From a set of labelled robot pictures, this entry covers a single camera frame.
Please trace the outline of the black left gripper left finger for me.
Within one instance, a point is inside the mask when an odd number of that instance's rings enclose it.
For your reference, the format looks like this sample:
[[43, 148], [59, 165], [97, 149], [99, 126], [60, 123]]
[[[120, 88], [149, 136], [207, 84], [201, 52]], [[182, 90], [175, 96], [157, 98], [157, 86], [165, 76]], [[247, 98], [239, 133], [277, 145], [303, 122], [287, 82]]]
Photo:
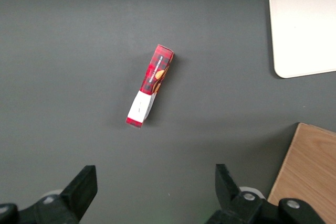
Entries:
[[51, 191], [23, 210], [1, 204], [1, 223], [79, 223], [97, 191], [96, 167], [87, 165], [63, 190]]

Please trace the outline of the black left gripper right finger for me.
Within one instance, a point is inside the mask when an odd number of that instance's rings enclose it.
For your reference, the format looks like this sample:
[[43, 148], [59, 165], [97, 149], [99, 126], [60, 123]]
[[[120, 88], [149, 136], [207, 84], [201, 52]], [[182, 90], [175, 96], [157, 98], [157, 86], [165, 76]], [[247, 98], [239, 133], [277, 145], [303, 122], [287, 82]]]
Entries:
[[283, 198], [274, 205], [253, 191], [241, 190], [225, 164], [215, 167], [215, 191], [221, 208], [206, 223], [325, 223], [303, 200]]

